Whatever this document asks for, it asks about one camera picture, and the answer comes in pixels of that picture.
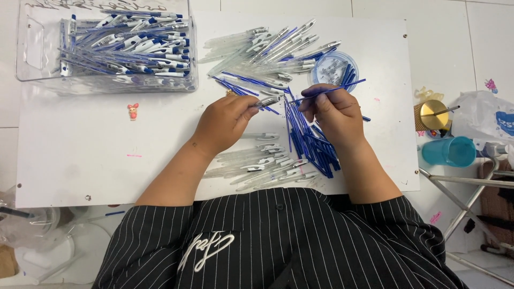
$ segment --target pink marker stain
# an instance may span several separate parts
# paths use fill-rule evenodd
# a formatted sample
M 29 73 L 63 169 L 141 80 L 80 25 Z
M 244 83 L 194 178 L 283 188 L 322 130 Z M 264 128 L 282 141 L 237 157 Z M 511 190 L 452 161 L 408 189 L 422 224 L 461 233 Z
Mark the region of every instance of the pink marker stain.
M 441 214 L 443 214 L 443 213 L 441 213 L 439 211 L 439 212 L 437 212 L 437 214 L 433 215 L 432 218 L 430 219 L 430 224 L 433 225 L 433 224 L 437 223 L 437 221 L 439 221 L 439 218 L 441 218 Z

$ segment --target pinstripe shirt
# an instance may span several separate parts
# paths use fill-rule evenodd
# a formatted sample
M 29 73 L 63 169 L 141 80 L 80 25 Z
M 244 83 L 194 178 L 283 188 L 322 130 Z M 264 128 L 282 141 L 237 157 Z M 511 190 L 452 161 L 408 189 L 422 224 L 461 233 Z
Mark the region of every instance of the pinstripe shirt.
M 93 288 L 467 288 L 404 197 L 336 209 L 306 188 L 137 206 Z

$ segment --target teal cup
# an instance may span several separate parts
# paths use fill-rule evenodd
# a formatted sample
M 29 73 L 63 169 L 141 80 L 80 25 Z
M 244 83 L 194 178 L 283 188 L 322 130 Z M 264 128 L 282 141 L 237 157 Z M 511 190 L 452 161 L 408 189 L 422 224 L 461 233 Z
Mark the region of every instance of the teal cup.
M 471 139 L 458 136 L 428 142 L 421 154 L 431 165 L 465 168 L 475 161 L 476 149 Z

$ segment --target metal stand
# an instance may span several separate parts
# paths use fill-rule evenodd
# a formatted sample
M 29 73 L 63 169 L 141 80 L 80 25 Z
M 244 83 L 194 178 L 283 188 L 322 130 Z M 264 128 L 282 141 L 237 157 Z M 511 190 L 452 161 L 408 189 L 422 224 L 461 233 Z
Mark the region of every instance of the metal stand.
M 482 229 L 482 231 L 484 231 L 484 233 L 489 238 L 491 238 L 492 241 L 494 243 L 496 243 L 496 245 L 499 247 L 499 249 L 488 248 L 487 251 L 491 252 L 491 253 L 495 253 L 495 254 L 504 254 L 506 248 L 513 249 L 514 247 L 510 244 L 500 242 L 500 240 L 498 240 L 498 238 L 496 238 L 496 236 L 492 234 L 492 232 L 487 228 L 487 226 L 484 223 L 482 223 L 482 221 L 480 221 L 480 219 L 477 218 L 475 214 L 473 214 L 471 212 L 471 207 L 476 202 L 476 200 L 479 198 L 480 194 L 482 193 L 482 191 L 484 190 L 484 188 L 486 186 L 514 189 L 514 182 L 507 182 L 504 180 L 491 180 L 494 175 L 514 176 L 514 172 L 498 171 L 500 162 L 498 161 L 497 158 L 490 158 L 490 159 L 493 161 L 493 168 L 492 168 L 491 172 L 484 179 L 431 175 L 430 173 L 428 173 L 426 170 L 424 170 L 422 168 L 419 168 L 419 172 L 421 174 L 423 174 L 425 177 L 427 177 L 429 181 L 431 181 L 439 190 L 441 190 L 441 192 L 443 192 L 450 200 L 452 200 L 457 206 L 459 206 L 461 208 L 460 213 L 453 220 L 453 222 L 451 222 L 450 226 L 448 226 L 448 229 L 446 229 L 446 231 L 444 233 L 445 240 L 448 240 L 448 238 L 455 231 L 456 227 L 459 225 L 459 223 L 462 221 L 462 219 L 465 216 L 469 216 L 471 219 L 473 219 L 473 221 L 475 221 L 475 224 L 477 225 L 477 227 Z M 439 181 L 478 185 L 479 187 L 475 190 L 473 195 L 471 195 L 471 198 L 468 200 L 468 202 L 466 204 L 464 204 L 459 199 L 457 199 L 457 197 L 455 197 L 455 195 L 453 195 Z M 452 253 L 446 252 L 446 256 L 464 266 L 478 270 L 478 271 L 480 271 L 488 276 L 491 276 L 505 284 L 508 284 L 514 288 L 514 282 L 507 280 L 489 270 L 486 270 L 474 263 L 466 261 Z

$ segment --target person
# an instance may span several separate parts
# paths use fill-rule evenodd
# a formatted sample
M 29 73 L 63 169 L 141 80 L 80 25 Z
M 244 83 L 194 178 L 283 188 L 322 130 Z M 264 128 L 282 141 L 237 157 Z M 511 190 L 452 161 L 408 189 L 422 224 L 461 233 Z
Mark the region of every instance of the person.
M 317 84 L 302 95 L 333 87 Z M 334 145 L 350 209 L 309 188 L 193 206 L 207 166 L 241 137 L 257 101 L 227 96 L 206 108 L 191 139 L 126 213 L 93 288 L 467 288 L 445 265 L 441 232 L 380 165 L 359 104 L 343 89 L 299 110 Z

